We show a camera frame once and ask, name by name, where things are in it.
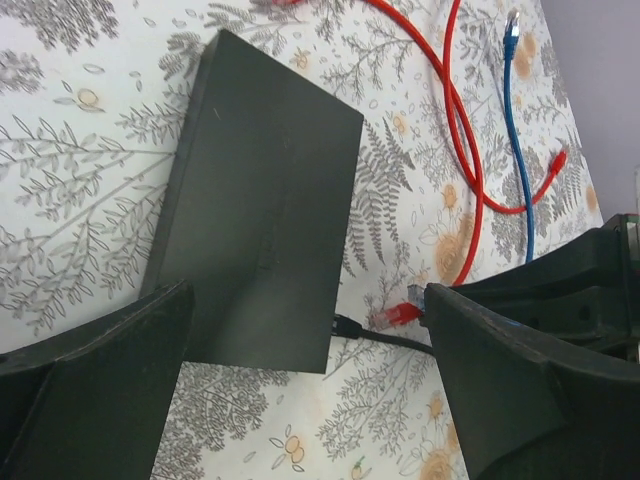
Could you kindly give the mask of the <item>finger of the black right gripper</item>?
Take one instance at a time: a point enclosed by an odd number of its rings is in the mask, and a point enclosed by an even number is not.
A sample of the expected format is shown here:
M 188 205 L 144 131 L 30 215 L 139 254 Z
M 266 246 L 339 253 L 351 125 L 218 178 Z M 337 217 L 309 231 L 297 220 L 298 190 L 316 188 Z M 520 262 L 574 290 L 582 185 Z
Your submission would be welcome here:
M 616 214 L 544 256 L 454 290 L 574 345 L 637 347 L 639 216 Z

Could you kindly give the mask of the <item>black network switch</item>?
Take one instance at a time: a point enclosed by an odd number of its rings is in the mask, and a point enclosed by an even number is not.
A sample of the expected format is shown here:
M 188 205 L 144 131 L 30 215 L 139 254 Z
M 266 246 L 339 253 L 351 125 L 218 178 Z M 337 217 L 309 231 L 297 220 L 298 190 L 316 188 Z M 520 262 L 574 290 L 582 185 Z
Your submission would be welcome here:
M 206 46 L 141 287 L 192 284 L 188 361 L 325 371 L 363 123 L 227 30 Z

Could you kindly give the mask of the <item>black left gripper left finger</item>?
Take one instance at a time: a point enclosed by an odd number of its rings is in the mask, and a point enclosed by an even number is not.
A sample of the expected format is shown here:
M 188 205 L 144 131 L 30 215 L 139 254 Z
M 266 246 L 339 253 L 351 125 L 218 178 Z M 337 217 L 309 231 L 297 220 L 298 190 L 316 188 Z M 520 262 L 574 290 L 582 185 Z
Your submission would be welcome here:
M 2 478 L 149 478 L 194 304 L 180 281 L 2 354 Z

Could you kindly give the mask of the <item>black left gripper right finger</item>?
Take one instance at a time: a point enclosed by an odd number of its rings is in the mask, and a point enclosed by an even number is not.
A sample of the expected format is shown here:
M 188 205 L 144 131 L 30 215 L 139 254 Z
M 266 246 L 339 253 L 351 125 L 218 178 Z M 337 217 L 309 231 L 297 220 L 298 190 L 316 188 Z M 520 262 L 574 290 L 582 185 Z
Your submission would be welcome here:
M 639 367 L 440 284 L 426 326 L 472 479 L 636 479 Z

